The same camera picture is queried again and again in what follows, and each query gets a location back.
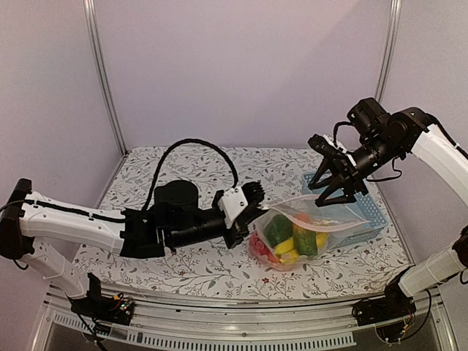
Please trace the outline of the light blue perforated basket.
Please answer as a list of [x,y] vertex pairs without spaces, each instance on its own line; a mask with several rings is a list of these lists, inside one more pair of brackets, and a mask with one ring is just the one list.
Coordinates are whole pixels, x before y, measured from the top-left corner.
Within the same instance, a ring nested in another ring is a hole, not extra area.
[[[312,189],[308,187],[309,182],[313,178],[315,172],[309,171],[303,173],[301,176],[302,194],[314,194],[320,195],[324,188]],[[373,240],[380,234],[381,230],[388,226],[388,220],[378,208],[370,194],[363,196],[361,193],[355,195],[356,202],[347,204],[357,215],[368,220],[367,223],[363,224],[362,227],[352,228],[352,234],[346,238],[340,238],[337,244],[334,246],[335,249],[342,248],[345,246],[358,245],[361,242]]]

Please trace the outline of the left aluminium frame post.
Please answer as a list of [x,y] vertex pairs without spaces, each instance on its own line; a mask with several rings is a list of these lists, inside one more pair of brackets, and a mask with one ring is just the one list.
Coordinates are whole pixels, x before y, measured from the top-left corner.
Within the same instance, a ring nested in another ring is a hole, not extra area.
[[125,142],[124,133],[122,132],[121,124],[118,119],[118,114],[113,100],[110,82],[107,76],[105,57],[102,49],[102,41],[99,35],[99,24],[97,19],[95,1],[84,0],[83,7],[88,36],[91,44],[91,53],[94,59],[94,66],[97,71],[99,87],[102,92],[102,98],[105,105],[107,117],[110,123],[110,128],[113,133],[119,153],[122,156],[126,156],[128,154],[128,148]]

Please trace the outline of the yellow toy banana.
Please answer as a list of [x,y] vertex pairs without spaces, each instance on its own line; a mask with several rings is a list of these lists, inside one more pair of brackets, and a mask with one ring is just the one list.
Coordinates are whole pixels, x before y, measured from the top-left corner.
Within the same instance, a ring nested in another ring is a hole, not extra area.
[[[327,233],[317,233],[315,236],[315,243],[318,250],[325,247],[328,240]],[[298,250],[295,248],[293,238],[289,238],[286,241],[278,244],[274,249],[275,255],[279,259],[281,264],[294,263],[301,256]]]

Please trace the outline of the aluminium frame post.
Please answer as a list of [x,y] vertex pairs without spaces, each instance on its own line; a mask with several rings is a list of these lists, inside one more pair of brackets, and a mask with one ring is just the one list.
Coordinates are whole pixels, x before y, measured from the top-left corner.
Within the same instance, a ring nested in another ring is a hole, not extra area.
[[91,44],[91,53],[94,59],[94,66],[97,71],[99,87],[102,92],[102,98],[105,105],[107,117],[110,123],[110,128],[113,133],[119,153],[122,156],[126,156],[128,154],[128,148],[125,142],[124,133],[122,132],[121,124],[118,119],[118,114],[113,100],[110,82],[107,76],[105,57],[102,49],[102,41],[99,35],[99,24],[97,19],[95,1],[84,0],[83,7],[88,36]]
[[385,95],[385,88],[390,76],[390,69],[393,61],[393,54],[396,47],[396,41],[399,32],[399,22],[401,18],[402,0],[392,0],[390,3],[390,13],[388,19],[387,34],[385,37],[385,46],[383,51],[380,73],[377,80],[377,86],[374,98],[382,102]]

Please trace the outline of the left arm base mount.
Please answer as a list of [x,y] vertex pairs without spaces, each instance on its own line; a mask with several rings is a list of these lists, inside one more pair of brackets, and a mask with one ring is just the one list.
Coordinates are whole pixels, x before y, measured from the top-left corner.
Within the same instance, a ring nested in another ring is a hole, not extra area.
[[90,317],[93,321],[130,325],[135,300],[131,296],[124,296],[122,292],[113,297],[106,297],[102,294],[101,281],[92,273],[88,273],[87,277],[89,286],[85,297],[69,298],[72,311]]

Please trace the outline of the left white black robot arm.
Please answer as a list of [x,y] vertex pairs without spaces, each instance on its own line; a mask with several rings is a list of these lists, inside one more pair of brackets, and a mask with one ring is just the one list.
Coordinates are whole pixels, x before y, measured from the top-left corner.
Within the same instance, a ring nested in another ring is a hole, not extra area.
[[109,303],[98,278],[77,272],[50,239],[139,260],[215,238],[223,238],[232,249],[248,236],[249,225],[267,212],[264,197],[262,185],[253,181],[218,191],[211,207],[201,209],[193,183],[171,181],[154,190],[149,208],[98,211],[45,197],[22,178],[1,210],[1,256],[24,262],[79,300],[92,317],[103,317]]

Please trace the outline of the front aluminium rail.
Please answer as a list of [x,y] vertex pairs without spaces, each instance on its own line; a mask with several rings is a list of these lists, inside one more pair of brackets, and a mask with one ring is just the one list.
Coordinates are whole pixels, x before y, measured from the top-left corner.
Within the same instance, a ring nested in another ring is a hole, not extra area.
[[129,325],[101,336],[107,350],[459,350],[437,290],[415,298],[409,338],[379,338],[383,323],[359,325],[357,297],[318,300],[241,300],[139,290],[106,284],[106,295],[135,299]]

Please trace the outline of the green toy pepper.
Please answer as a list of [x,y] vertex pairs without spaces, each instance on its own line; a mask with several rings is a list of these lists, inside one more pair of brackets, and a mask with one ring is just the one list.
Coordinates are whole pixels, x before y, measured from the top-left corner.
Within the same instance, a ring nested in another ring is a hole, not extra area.
[[268,245],[275,248],[293,236],[292,222],[286,216],[277,214],[267,223],[263,235]]

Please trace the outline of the orange green toy mango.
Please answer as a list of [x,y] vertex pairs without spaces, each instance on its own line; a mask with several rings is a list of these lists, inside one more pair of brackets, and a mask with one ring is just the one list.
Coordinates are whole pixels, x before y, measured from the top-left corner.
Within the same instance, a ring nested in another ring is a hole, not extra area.
[[292,238],[295,244],[295,249],[299,255],[313,257],[317,255],[317,241],[316,232],[313,230],[307,230],[302,227],[292,227]]

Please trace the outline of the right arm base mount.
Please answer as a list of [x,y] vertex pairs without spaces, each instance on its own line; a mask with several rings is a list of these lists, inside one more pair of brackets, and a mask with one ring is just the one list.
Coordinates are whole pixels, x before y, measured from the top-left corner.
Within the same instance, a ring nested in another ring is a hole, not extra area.
[[413,298],[407,297],[398,283],[402,274],[393,278],[379,298],[363,298],[352,307],[352,316],[359,326],[386,322],[376,329],[384,342],[400,342],[415,321],[416,307]]

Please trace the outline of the red toy apple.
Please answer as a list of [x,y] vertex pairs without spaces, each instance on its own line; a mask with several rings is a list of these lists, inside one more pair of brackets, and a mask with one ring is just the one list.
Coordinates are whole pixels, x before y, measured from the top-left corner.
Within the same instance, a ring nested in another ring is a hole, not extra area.
[[258,259],[266,260],[270,263],[279,262],[276,255],[271,252],[256,232],[249,239],[249,248]]

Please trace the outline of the orange toy orange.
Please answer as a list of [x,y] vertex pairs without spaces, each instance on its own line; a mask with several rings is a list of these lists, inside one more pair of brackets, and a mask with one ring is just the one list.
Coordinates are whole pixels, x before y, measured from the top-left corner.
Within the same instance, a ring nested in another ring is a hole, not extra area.
[[293,223],[299,227],[306,228],[307,230],[311,230],[312,226],[312,218],[309,214],[306,213],[298,213],[293,217]]

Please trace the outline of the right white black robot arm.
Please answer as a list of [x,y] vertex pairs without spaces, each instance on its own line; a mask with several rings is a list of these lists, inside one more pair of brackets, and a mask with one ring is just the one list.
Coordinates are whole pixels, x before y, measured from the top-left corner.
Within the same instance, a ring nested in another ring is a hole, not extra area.
[[[386,97],[383,107],[397,112],[419,107],[436,116],[453,139],[467,147],[467,116],[450,103],[439,105],[418,97]],[[420,263],[454,241],[467,225],[467,207],[449,186],[413,155],[396,163],[400,179],[381,183],[379,189],[393,215],[414,263]]]

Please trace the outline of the clear zip top bag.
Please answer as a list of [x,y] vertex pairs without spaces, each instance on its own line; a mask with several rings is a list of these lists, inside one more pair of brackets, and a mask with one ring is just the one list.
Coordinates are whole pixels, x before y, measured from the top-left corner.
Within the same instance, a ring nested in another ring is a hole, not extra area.
[[264,266],[288,271],[335,249],[369,226],[349,204],[319,207],[318,195],[274,203],[252,223],[249,251]]

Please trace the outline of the right aluminium frame post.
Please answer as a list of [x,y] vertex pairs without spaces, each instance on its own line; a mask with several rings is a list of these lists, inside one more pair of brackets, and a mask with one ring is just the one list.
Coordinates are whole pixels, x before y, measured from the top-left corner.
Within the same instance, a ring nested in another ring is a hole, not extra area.
[[377,86],[374,98],[382,102],[385,95],[385,88],[390,76],[390,69],[393,61],[393,54],[396,47],[396,41],[399,32],[399,22],[401,18],[402,0],[392,0],[390,3],[390,13],[388,19],[387,34],[385,37],[385,46],[383,51],[380,73],[377,80]]

